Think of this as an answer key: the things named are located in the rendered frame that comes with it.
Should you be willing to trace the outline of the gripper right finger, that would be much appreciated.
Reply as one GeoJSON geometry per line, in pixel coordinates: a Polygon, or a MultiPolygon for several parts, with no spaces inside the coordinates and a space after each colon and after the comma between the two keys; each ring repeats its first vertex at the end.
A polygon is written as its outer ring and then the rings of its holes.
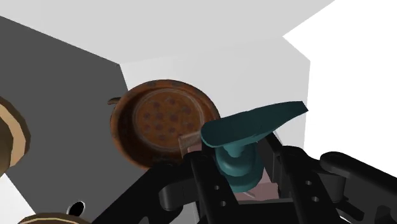
{"type": "Polygon", "coordinates": [[[397,178],[341,152],[313,159],[269,134],[260,156],[299,224],[397,224],[397,178]]]}

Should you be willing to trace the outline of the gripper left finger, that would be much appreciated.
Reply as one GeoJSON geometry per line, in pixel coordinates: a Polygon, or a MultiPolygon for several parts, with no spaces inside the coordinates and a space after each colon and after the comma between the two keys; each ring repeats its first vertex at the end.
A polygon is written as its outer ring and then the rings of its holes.
{"type": "Polygon", "coordinates": [[[198,202],[198,224],[243,224],[244,212],[216,167],[215,149],[202,145],[183,163],[160,163],[122,193],[92,224],[171,224],[183,206],[198,202]]]}

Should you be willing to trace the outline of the pink soap dispenser teal pump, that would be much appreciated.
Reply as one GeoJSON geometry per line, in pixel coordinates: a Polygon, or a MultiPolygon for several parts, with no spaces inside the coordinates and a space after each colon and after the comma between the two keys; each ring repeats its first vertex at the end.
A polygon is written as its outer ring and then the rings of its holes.
{"type": "Polygon", "coordinates": [[[199,131],[178,137],[185,155],[202,143],[214,149],[219,172],[233,193],[248,192],[263,176],[258,142],[288,121],[308,112],[302,101],[271,104],[205,123],[199,131]]]}

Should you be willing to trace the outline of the brown round plate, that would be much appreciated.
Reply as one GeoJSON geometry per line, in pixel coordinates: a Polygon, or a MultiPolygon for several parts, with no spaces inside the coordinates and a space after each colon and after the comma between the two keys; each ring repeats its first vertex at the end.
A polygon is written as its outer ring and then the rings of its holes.
{"type": "Polygon", "coordinates": [[[114,106],[110,131],[116,148],[142,169],[161,160],[180,162],[179,138],[220,118],[203,91],[176,80],[147,81],[108,104],[114,106]]]}

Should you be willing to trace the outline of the small black round object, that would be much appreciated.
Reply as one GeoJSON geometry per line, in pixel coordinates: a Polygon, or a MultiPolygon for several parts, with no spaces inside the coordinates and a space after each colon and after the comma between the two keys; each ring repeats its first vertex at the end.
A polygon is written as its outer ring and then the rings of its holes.
{"type": "Polygon", "coordinates": [[[67,208],[66,213],[72,216],[81,216],[85,211],[85,203],[77,201],[67,208]]]}

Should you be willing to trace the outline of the tan round wooden object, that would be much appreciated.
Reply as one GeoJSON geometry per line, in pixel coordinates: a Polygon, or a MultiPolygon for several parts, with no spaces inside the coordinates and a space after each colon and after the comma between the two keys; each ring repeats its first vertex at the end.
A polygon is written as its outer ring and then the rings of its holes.
{"type": "Polygon", "coordinates": [[[91,224],[90,222],[64,213],[38,213],[23,218],[18,224],[91,224]]]}
{"type": "Polygon", "coordinates": [[[0,177],[29,151],[31,133],[20,112],[0,97],[0,177]]]}

